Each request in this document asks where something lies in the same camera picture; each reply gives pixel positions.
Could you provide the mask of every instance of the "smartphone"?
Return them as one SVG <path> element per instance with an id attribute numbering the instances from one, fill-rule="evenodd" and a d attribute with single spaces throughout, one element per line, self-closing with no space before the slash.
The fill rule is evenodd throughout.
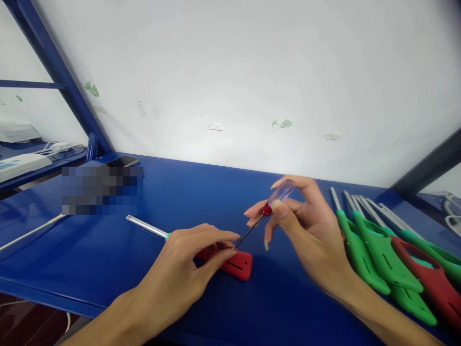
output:
<path id="1" fill-rule="evenodd" d="M 122 156 L 118 159 L 110 161 L 105 164 L 108 167 L 130 167 L 139 162 L 139 159 L 131 157 L 131 156 Z"/>

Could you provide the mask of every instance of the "hand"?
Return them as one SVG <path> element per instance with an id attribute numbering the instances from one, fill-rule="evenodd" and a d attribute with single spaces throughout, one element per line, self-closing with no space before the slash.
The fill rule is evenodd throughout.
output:
<path id="1" fill-rule="evenodd" d="M 267 223 L 264 234 L 266 250 L 269 249 L 274 230 L 280 226 L 293 243 L 306 272 L 328 294 L 339 297 L 347 292 L 348 284 L 358 277 L 347 260 L 336 216 L 312 178 L 286 175 L 276 181 L 272 188 L 277 188 L 286 179 L 296 183 L 305 202 L 290 198 L 283 203 L 279 200 L 272 202 L 274 215 Z M 265 203 L 265 200 L 258 202 L 245 212 L 250 218 L 249 226 L 255 223 Z"/>
<path id="2" fill-rule="evenodd" d="M 147 275 L 126 293 L 132 313 L 142 321 L 138 331 L 146 334 L 146 341 L 176 322 L 202 296 L 211 277 L 235 255 L 232 242 L 239 238 L 207 223 L 171 233 Z M 216 242 L 228 248 L 197 268 L 192 259 Z"/>

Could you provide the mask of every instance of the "red plastic handle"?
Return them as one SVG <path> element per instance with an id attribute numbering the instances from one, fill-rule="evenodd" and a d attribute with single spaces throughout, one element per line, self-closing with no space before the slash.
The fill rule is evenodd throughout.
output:
<path id="1" fill-rule="evenodd" d="M 438 311 L 455 330 L 461 330 L 461 296 L 448 281 L 441 265 L 417 247 L 397 237 L 391 236 L 391 238 L 395 252 L 423 284 L 423 294 L 432 300 Z M 411 255 L 429 262 L 434 268 L 416 263 Z"/>
<path id="2" fill-rule="evenodd" d="M 202 251 L 197 254 L 197 257 L 206 262 L 221 249 L 223 249 L 222 246 L 213 244 L 202 249 Z M 224 262 L 221 270 L 239 278 L 240 280 L 248 281 L 251 276 L 252 267 L 253 256 L 248 252 L 237 251 L 234 256 Z"/>

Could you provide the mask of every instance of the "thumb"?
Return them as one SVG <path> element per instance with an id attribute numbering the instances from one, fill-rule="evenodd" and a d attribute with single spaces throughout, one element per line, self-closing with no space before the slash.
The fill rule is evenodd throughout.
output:
<path id="1" fill-rule="evenodd" d="M 222 267 L 225 261 L 234 256 L 237 252 L 231 248 L 221 250 L 210 258 L 199 271 L 204 276 L 204 280 L 208 283 L 213 275 Z"/>
<path id="2" fill-rule="evenodd" d="M 277 223 L 289 237 L 297 235 L 299 232 L 305 232 L 296 218 L 296 215 L 294 215 L 291 209 L 282 203 L 282 201 L 276 199 L 270 204 L 270 207 Z"/>

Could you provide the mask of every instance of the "white wall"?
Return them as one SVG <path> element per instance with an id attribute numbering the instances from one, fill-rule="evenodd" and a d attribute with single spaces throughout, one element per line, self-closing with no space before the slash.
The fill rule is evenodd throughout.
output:
<path id="1" fill-rule="evenodd" d="M 119 151 L 387 187 L 461 126 L 455 1 L 35 3 Z"/>
<path id="2" fill-rule="evenodd" d="M 449 191 L 461 198 L 461 163 L 426 186 L 421 192 L 430 194 L 442 191 Z"/>
<path id="3" fill-rule="evenodd" d="M 53 82 L 3 1 L 0 1 L 0 79 Z M 45 141 L 88 143 L 88 137 L 57 90 L 0 87 L 0 100 L 0 122 L 30 123 Z"/>

